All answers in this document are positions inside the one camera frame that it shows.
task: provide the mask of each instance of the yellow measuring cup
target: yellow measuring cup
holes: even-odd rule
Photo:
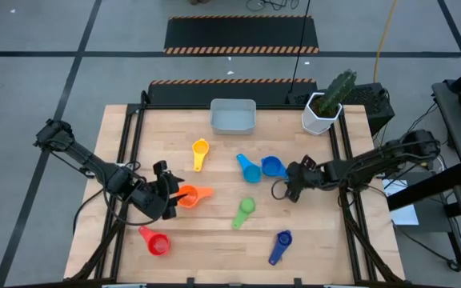
[[[202,163],[204,162],[204,157],[206,157],[207,152],[209,152],[209,143],[200,138],[195,143],[193,143],[193,170],[195,172],[200,172],[202,170]]]

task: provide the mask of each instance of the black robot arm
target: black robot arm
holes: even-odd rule
[[[347,160],[334,160],[323,164],[305,156],[300,163],[287,167],[286,196],[297,202],[306,188],[334,190],[341,186],[362,190],[376,175],[406,162],[424,163],[440,154],[440,143],[429,131],[416,130],[391,140],[374,150]]]
[[[70,124],[47,120],[46,126],[37,134],[35,146],[43,150],[63,152],[95,174],[105,190],[124,202],[132,203],[138,210],[152,219],[169,219],[176,216],[175,206],[182,197],[173,197],[178,192],[176,178],[165,161],[153,165],[157,181],[147,182],[133,170],[114,163],[104,162],[87,148],[75,141]]]

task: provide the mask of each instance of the black and orange tape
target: black and orange tape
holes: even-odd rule
[[[259,79],[199,79],[199,80],[154,80],[153,85],[177,85],[177,84],[241,84],[241,83],[316,83],[312,78],[259,78]]]
[[[203,16],[172,16],[172,19],[215,19],[215,18],[304,18],[304,15],[203,15]]]
[[[317,54],[315,46],[170,47],[165,54]]]

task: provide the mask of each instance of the green plant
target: green plant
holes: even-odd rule
[[[328,86],[327,92],[321,97],[313,98],[309,107],[316,115],[324,118],[333,118],[337,113],[339,103],[350,93],[355,87],[357,72],[346,70],[339,74],[337,78]]]

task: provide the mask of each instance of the wooden tabletop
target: wooden tabletop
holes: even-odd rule
[[[371,150],[373,144],[363,106],[344,109],[354,155]],[[106,107],[95,148],[95,153],[105,161],[116,161],[125,111],[126,106]],[[344,155],[339,125],[336,130],[341,155]],[[210,152],[202,172],[194,172],[191,145],[200,138],[209,142]],[[202,199],[193,209],[178,207],[177,218],[149,226],[170,237],[168,255],[152,256],[138,227],[127,226],[119,282],[184,283],[194,277],[196,283],[291,284],[293,278],[301,278],[304,284],[353,283],[337,190],[304,190],[298,203],[277,201],[271,197],[273,178],[263,176],[257,184],[243,180],[236,161],[240,153],[258,164],[267,155],[279,157],[285,165],[301,161],[305,154],[316,162],[332,160],[328,133],[316,137],[304,132],[300,110],[258,110],[252,135],[213,134],[209,110],[146,111],[138,152],[142,168],[137,173],[155,180],[152,165],[166,160],[172,173],[186,180],[182,184],[212,187],[214,195]],[[380,181],[374,180],[371,185],[382,189]],[[100,188],[95,180],[88,180],[84,199]],[[365,190],[362,195],[371,244],[395,274],[404,278],[386,199],[373,190]],[[254,198],[256,210],[240,230],[232,230],[232,219],[245,197]],[[102,197],[83,209],[66,277],[78,272],[99,244],[105,215]],[[146,220],[145,215],[130,208],[128,221]],[[283,259],[272,266],[268,258],[275,235],[281,230],[291,231],[293,243]],[[362,277],[367,279],[358,242],[357,247]],[[105,275],[109,275],[112,254],[113,247],[106,256]]]

